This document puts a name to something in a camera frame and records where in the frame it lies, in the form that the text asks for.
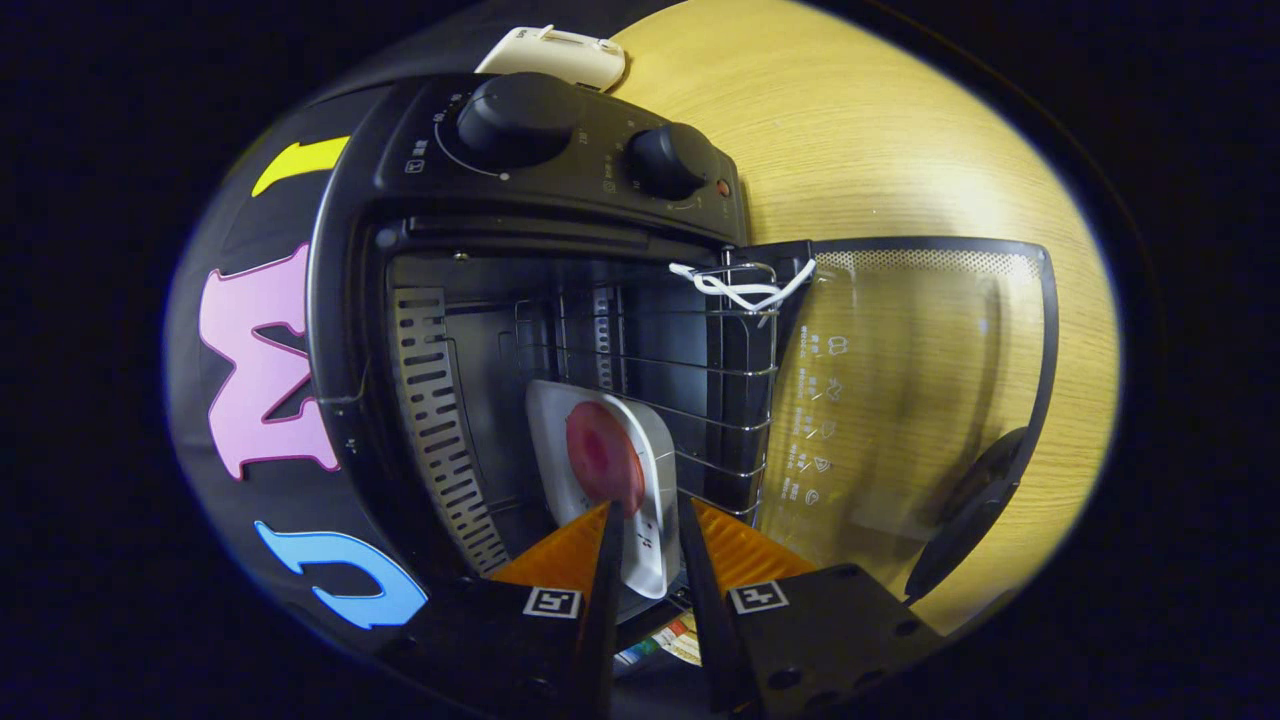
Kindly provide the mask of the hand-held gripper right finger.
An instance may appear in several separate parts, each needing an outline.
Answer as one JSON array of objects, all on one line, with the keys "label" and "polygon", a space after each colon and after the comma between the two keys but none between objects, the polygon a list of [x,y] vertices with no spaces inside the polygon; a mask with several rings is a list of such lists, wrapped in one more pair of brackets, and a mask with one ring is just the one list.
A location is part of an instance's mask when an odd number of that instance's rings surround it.
[{"label": "hand-held gripper right finger", "polygon": [[714,712],[831,716],[943,647],[858,565],[817,568],[698,498],[677,507]]}]

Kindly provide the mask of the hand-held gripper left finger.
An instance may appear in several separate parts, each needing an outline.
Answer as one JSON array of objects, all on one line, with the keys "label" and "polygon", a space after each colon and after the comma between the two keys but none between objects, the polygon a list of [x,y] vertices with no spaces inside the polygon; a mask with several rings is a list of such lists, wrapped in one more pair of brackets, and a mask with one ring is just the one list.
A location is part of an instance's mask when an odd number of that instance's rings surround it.
[{"label": "hand-held gripper left finger", "polygon": [[598,505],[493,577],[456,575],[431,557],[440,524],[413,532],[402,512],[379,529],[422,561],[425,605],[375,656],[394,676],[471,719],[605,719],[625,519]]}]

